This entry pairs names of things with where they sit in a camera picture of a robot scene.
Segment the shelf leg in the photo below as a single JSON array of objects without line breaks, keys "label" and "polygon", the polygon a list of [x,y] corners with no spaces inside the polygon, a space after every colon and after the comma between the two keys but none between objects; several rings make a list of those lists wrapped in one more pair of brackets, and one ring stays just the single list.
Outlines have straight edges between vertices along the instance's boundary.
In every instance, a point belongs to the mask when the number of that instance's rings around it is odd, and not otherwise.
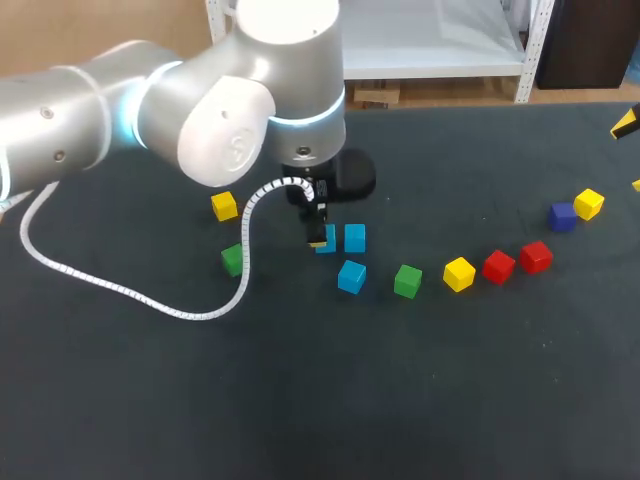
[{"label": "shelf leg", "polygon": [[206,2],[211,41],[217,43],[227,34],[227,19],[225,16],[227,0],[206,0]]},{"label": "shelf leg", "polygon": [[518,91],[516,92],[516,103],[528,103],[533,89],[533,83],[536,79],[538,64],[540,63],[540,55],[544,40],[547,37],[549,22],[551,20],[551,12],[556,0],[539,0],[538,8],[532,23],[529,25],[529,43],[525,52],[525,62],[518,83]]}]

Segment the robot logo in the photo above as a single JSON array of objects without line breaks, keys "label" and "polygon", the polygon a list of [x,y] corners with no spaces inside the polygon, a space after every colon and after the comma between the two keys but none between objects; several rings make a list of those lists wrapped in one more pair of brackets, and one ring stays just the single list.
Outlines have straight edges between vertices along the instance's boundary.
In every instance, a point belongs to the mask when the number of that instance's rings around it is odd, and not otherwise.
[{"label": "robot logo", "polygon": [[243,168],[251,160],[256,149],[256,136],[246,128],[238,130],[231,137],[229,145],[225,149],[226,167],[229,172],[236,172]]}]

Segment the dark gray table surface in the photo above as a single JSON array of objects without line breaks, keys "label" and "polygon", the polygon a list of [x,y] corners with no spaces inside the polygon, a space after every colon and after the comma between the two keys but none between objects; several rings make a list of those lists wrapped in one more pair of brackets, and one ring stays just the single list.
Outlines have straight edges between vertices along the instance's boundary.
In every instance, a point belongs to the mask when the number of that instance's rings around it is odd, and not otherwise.
[{"label": "dark gray table surface", "polygon": [[[189,323],[64,277],[22,250],[26,205],[0,226],[0,478],[632,479],[640,477],[640,134],[628,105],[364,112],[349,144],[376,160],[365,255],[316,256],[295,210],[267,197],[253,276],[221,321]],[[279,175],[269,159],[240,202]],[[575,232],[551,203],[606,196]],[[149,153],[65,180],[36,219],[58,261],[207,311],[236,288],[209,196]],[[480,267],[543,240],[551,271],[482,277],[454,294],[444,265]],[[358,296],[338,291],[350,258]],[[425,272],[393,293],[402,263]]]}]

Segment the cube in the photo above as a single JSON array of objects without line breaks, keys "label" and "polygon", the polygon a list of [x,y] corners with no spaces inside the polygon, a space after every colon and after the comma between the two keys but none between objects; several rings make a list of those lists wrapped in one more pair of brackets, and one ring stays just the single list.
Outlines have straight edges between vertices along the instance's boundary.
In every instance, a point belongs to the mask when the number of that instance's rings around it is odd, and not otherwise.
[{"label": "cube", "polygon": [[231,192],[220,193],[211,197],[213,212],[219,222],[224,222],[238,216],[238,206]]},{"label": "cube", "polygon": [[345,225],[344,251],[346,253],[364,253],[367,251],[367,230],[364,225]]},{"label": "cube", "polygon": [[522,247],[520,252],[520,264],[527,273],[536,274],[543,272],[551,266],[553,253],[542,242],[535,242]]},{"label": "cube", "polygon": [[578,223],[578,215],[571,203],[554,203],[549,209],[549,228],[554,232],[570,232]]},{"label": "cube", "polygon": [[447,266],[444,267],[443,280],[456,293],[473,285],[475,276],[476,269],[463,257],[448,263]]},{"label": "cube", "polygon": [[367,267],[347,260],[338,274],[338,288],[357,295],[367,278]]},{"label": "cube", "polygon": [[513,258],[500,250],[496,250],[484,262],[482,275],[491,283],[502,285],[509,279],[515,266],[516,261]]},{"label": "cube", "polygon": [[327,244],[324,247],[317,247],[316,253],[319,253],[319,254],[336,253],[336,250],[337,250],[336,226],[325,225],[325,230],[327,234]]},{"label": "cube", "polygon": [[587,188],[576,197],[573,202],[573,208],[576,209],[576,213],[580,218],[589,221],[600,213],[603,203],[604,197],[602,195]]},{"label": "cube", "polygon": [[406,298],[414,299],[422,283],[422,270],[402,265],[396,274],[393,291]]},{"label": "cube", "polygon": [[242,245],[240,243],[222,251],[222,264],[232,277],[242,273]]}]

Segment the wall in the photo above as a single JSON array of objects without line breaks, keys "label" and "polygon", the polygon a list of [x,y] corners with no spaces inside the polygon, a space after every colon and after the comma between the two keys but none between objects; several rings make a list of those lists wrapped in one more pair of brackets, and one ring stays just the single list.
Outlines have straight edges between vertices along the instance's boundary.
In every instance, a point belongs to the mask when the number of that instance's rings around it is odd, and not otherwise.
[{"label": "wall", "polygon": [[211,44],[204,0],[0,0],[0,77],[79,63],[130,39],[197,53]]}]

